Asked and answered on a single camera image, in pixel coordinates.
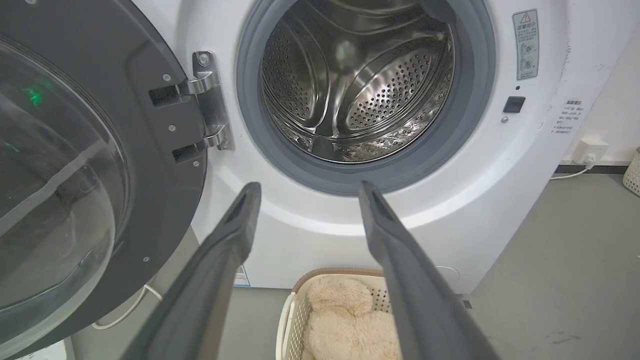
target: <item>beige plush fabric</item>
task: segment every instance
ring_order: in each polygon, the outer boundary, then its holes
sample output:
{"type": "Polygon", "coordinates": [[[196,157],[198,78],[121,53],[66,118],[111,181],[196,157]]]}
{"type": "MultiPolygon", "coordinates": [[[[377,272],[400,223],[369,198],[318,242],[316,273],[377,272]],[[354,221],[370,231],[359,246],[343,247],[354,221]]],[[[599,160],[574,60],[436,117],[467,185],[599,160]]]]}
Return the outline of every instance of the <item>beige plush fabric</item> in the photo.
{"type": "Polygon", "coordinates": [[[393,316],[373,311],[369,289],[347,277],[312,280],[303,360],[400,360],[393,316]]]}

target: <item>front-load washing machine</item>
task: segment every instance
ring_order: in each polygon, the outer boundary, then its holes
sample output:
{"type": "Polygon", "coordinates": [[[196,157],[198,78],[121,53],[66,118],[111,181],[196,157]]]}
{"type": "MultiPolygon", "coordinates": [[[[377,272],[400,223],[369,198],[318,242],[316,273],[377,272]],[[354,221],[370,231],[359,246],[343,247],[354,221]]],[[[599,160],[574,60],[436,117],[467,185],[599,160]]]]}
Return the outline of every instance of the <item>front-load washing machine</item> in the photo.
{"type": "Polygon", "coordinates": [[[262,207],[237,285],[376,266],[368,180],[468,293],[639,15],[631,0],[4,1],[0,286],[20,291],[0,294],[0,321],[46,322],[32,348],[72,334],[250,181],[262,207]]]}

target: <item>gray floor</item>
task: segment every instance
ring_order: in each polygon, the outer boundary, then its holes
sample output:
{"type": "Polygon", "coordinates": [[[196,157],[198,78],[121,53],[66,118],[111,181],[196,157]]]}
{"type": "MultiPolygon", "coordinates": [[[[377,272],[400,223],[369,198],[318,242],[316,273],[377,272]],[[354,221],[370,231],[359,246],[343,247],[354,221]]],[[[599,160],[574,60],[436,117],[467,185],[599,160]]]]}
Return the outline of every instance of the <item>gray floor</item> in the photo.
{"type": "MultiPolygon", "coordinates": [[[[165,292],[197,244],[189,232],[153,285],[165,292]]],[[[637,359],[640,198],[621,176],[552,181],[473,294],[469,310],[503,359],[637,359]]],[[[236,288],[220,360],[273,359],[286,290],[236,288]]],[[[131,303],[123,304],[110,321],[131,303]]],[[[114,360],[148,316],[72,337],[78,360],[114,360]]]]}

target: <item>white plastic basket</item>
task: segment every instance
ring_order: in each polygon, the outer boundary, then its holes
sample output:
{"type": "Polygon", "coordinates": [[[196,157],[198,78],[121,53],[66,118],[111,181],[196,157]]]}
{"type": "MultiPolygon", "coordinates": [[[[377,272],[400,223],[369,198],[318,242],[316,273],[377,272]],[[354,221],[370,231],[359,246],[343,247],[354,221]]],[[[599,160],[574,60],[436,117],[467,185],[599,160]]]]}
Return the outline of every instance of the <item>white plastic basket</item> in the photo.
{"type": "Polygon", "coordinates": [[[285,301],[278,324],[276,360],[300,360],[305,348],[305,328],[311,307],[307,300],[309,280],[325,276],[346,276],[365,284],[371,291],[374,311],[391,313],[387,283],[382,273],[354,268],[324,268],[303,276],[285,301]]]}
{"type": "Polygon", "coordinates": [[[636,156],[625,172],[622,183],[629,190],[640,196],[640,147],[636,149],[636,156]]]}

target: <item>wall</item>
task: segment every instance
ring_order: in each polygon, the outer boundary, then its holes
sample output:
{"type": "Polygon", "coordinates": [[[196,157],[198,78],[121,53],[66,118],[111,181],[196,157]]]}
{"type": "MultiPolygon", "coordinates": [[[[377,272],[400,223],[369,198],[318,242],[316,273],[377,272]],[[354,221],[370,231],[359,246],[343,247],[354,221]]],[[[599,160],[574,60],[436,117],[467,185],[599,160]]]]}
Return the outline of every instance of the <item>wall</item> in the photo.
{"type": "Polygon", "coordinates": [[[628,165],[640,146],[640,28],[631,36],[618,64],[591,109],[563,164],[583,137],[599,137],[610,147],[599,165],[628,165]]]}

